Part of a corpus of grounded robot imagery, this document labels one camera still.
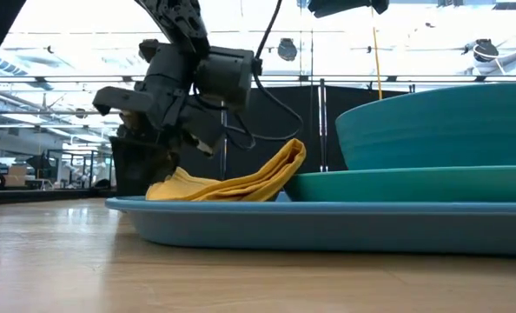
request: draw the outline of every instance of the ceiling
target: ceiling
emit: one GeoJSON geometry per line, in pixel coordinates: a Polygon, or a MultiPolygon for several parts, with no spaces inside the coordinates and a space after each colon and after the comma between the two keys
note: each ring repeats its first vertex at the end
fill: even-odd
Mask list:
{"type": "MultiPolygon", "coordinates": [[[[255,50],[275,3],[201,0],[209,41],[255,50]]],[[[276,79],[286,81],[298,75],[374,76],[374,53],[368,53],[374,46],[373,26],[381,75],[510,74],[499,66],[516,59],[516,10],[493,7],[392,3],[381,16],[359,8],[317,19],[295,0],[286,0],[262,55],[264,75],[282,75],[276,79]],[[299,50],[293,62],[277,56],[282,38],[293,39],[299,50]],[[472,52],[463,53],[465,45],[481,38],[491,38],[499,48],[499,64],[478,63],[472,52]]],[[[144,75],[148,65],[138,56],[137,46],[149,38],[167,42],[132,0],[29,0],[0,49],[0,90],[49,110],[93,110],[96,90],[110,84],[132,88],[132,83],[109,76],[144,75]],[[11,83],[20,76],[47,77],[49,83],[11,83]]],[[[120,120],[117,115],[61,116],[59,122],[108,126],[120,120]]],[[[104,132],[112,130],[107,127],[104,132]]]]}

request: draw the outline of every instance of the yellow cloth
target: yellow cloth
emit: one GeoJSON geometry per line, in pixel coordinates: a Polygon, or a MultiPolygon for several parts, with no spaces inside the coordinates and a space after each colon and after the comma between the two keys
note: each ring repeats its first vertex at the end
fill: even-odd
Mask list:
{"type": "Polygon", "coordinates": [[[281,190],[301,167],[307,151],[298,139],[291,139],[261,169],[248,176],[223,182],[192,177],[177,168],[163,183],[154,183],[147,200],[178,201],[267,201],[281,190]]]}

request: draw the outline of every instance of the blue tray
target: blue tray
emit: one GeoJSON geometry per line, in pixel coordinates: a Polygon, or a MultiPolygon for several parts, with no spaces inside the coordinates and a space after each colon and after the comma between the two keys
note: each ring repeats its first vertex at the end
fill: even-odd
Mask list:
{"type": "Polygon", "coordinates": [[[516,203],[148,202],[111,198],[140,236],[195,248],[516,256],[516,203]]]}

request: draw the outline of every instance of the teal bowl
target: teal bowl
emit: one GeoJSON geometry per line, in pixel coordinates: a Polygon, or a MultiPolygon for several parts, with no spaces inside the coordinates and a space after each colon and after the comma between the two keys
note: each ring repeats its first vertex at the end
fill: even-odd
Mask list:
{"type": "Polygon", "coordinates": [[[516,83],[392,97],[335,127],[349,170],[516,165],[516,83]]]}

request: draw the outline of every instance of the wooden table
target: wooden table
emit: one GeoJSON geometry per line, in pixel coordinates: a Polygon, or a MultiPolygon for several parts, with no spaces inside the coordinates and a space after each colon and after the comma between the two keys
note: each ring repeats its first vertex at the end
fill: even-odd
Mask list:
{"type": "Polygon", "coordinates": [[[6,205],[0,312],[516,313],[516,259],[180,249],[102,200],[6,205]]]}

